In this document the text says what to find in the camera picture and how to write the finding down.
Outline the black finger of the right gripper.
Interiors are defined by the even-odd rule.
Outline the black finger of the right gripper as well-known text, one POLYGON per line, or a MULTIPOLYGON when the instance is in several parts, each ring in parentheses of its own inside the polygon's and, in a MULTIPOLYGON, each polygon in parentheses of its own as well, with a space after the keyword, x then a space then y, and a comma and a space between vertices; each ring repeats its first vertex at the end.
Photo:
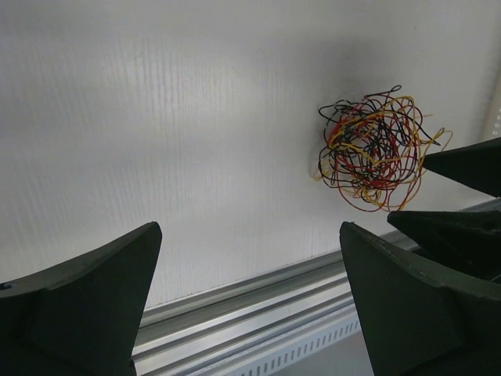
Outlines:
POLYGON ((500 138, 429 154, 423 167, 473 190, 500 198, 500 138))
POLYGON ((500 212, 394 211, 387 221, 418 244, 418 255, 500 281, 500 212))

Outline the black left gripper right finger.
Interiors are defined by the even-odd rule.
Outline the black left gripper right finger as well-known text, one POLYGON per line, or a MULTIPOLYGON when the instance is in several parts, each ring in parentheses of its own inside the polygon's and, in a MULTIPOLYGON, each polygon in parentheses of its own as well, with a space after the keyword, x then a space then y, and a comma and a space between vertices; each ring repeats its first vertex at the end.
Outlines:
POLYGON ((353 222, 341 253, 375 375, 498 375, 500 286, 353 222))

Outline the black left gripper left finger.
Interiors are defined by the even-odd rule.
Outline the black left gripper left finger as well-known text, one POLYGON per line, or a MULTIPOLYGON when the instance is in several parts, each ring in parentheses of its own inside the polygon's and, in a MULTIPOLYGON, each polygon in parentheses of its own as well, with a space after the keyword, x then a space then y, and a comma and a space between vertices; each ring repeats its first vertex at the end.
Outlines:
POLYGON ((132 350, 160 253, 148 222, 1 284, 3 375, 134 375, 132 350))

